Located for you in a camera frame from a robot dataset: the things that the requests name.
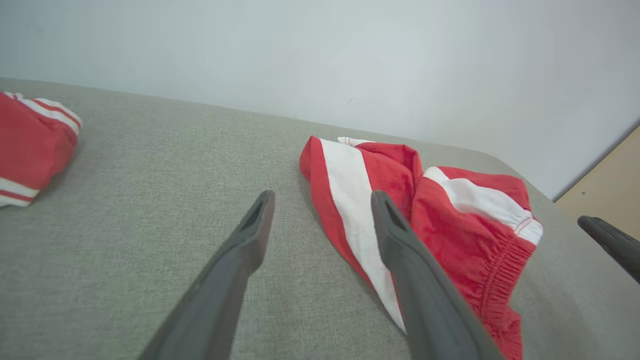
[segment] gray table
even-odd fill
[[[298,170],[305,142],[406,143],[425,167],[518,175],[480,152],[246,111],[12,79],[0,90],[84,121],[64,173],[30,207],[0,209],[1,359],[134,359],[265,189],[273,230],[232,357],[406,359],[405,338],[324,235]],[[511,301],[525,358],[639,358],[640,286],[527,185],[546,233]]]

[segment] stitching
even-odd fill
[[[504,258],[506,257],[507,253],[511,250],[512,246],[513,246],[513,243],[511,243],[510,241],[507,241],[507,244],[505,244],[504,249],[500,253],[499,257],[493,262],[493,264],[490,264],[489,266],[489,268],[491,268],[493,271],[491,271],[491,273],[489,273],[489,276],[487,277],[486,284],[484,286],[484,291],[482,294],[482,300],[480,303],[480,316],[483,320],[486,319],[486,304],[489,301],[488,294],[491,293],[491,288],[493,287],[493,280],[495,278],[495,274],[498,272],[498,269],[502,266],[502,262],[504,261]]]
[[[516,235],[519,235],[520,232],[524,230],[524,228],[527,227],[527,225],[531,224],[532,221],[533,221],[533,217],[525,218],[518,225],[516,225],[516,227],[513,229],[513,232],[516,233]]]

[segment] clothing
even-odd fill
[[[73,155],[82,120],[59,102],[0,92],[0,206],[28,206]]]
[[[502,353],[522,358],[520,315],[509,298],[543,234],[524,182],[450,167],[423,171],[406,145],[312,136],[300,170],[324,230],[405,331],[390,272],[380,259],[371,193],[389,194]]]

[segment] white stripe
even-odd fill
[[[341,143],[323,139],[320,139],[320,142],[329,177],[329,188],[335,207],[342,218],[349,247],[367,273],[391,318],[406,332],[391,273],[380,259],[371,212],[371,184],[362,153]]]
[[[22,98],[22,94],[19,92],[4,92],[4,94],[15,100],[20,100]]]
[[[7,205],[16,205],[16,206],[25,208],[26,206],[29,206],[29,204],[31,203],[28,201],[14,199],[13,197],[0,195],[0,208]]]
[[[8,192],[31,198],[35,197],[40,192],[40,190],[38,189],[28,188],[27,186],[16,183],[15,181],[11,181],[9,179],[5,179],[3,177],[0,177],[0,190],[6,190]]]
[[[522,208],[504,192],[478,186],[464,178],[449,179],[437,167],[428,168],[422,176],[440,184],[453,207],[461,213],[477,214],[496,220],[534,245],[540,242],[544,232],[542,224],[533,218],[529,210]]]
[[[339,143],[343,143],[344,145],[349,145],[349,146],[356,147],[356,146],[360,145],[361,143],[373,142],[373,141],[363,140],[363,139],[354,139],[354,138],[350,138],[348,136],[338,136],[338,142]]]
[[[73,130],[74,133],[76,133],[76,136],[80,133],[80,129],[78,128],[78,125],[73,120],[66,117],[64,114],[62,114],[61,112],[47,110],[29,99],[20,99],[20,101],[22,101],[23,104],[28,106],[29,109],[41,114],[42,116],[48,117],[50,119],[58,120],[68,125],[71,128],[71,130]]]
[[[74,118],[76,121],[78,121],[78,124],[80,124],[80,126],[82,126],[82,120],[80,119],[80,117],[78,115],[76,115],[76,113],[74,113],[73,111],[67,109],[66,107],[64,107],[64,105],[60,104],[57,101],[51,101],[48,99],[43,99],[41,97],[37,98],[36,100],[41,101],[49,106],[53,106],[54,108],[59,108],[61,110],[63,110],[65,113],[68,113],[72,118]]]

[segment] wooden surface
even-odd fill
[[[574,220],[599,217],[640,240],[640,127],[556,204]]]

